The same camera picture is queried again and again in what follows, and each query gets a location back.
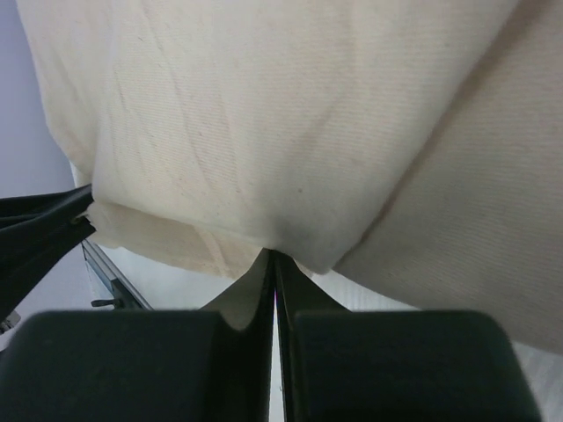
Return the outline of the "beige cloth mat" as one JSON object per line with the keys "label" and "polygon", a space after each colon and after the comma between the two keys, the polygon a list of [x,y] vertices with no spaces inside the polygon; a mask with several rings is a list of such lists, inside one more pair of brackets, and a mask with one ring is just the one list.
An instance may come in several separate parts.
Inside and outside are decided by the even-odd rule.
{"label": "beige cloth mat", "polygon": [[559,1],[20,1],[96,239],[262,248],[562,349]]}

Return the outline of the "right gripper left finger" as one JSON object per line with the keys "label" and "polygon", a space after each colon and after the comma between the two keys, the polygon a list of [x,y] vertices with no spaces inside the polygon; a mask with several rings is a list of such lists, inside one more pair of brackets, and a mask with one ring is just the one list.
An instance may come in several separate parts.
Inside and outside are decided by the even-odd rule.
{"label": "right gripper left finger", "polygon": [[199,310],[31,317],[1,359],[2,420],[267,420],[270,267],[261,252]]}

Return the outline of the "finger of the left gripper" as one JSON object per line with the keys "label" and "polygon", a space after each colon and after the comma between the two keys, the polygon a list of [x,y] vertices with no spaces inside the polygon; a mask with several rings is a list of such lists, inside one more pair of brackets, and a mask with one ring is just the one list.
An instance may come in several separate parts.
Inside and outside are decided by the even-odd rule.
{"label": "finger of the left gripper", "polygon": [[69,191],[1,199],[2,233],[55,233],[68,228],[95,229],[86,217],[91,185]]}
{"label": "finger of the left gripper", "polygon": [[23,301],[52,267],[78,246],[95,229],[85,217],[64,223],[41,241],[35,242],[22,257],[1,262],[1,321]]}

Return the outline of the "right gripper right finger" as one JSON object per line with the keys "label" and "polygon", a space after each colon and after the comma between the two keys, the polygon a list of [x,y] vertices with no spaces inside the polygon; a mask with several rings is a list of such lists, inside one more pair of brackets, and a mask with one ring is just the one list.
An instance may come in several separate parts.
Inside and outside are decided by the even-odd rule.
{"label": "right gripper right finger", "polygon": [[470,310],[352,311],[274,256],[288,421],[538,421],[505,331]]}

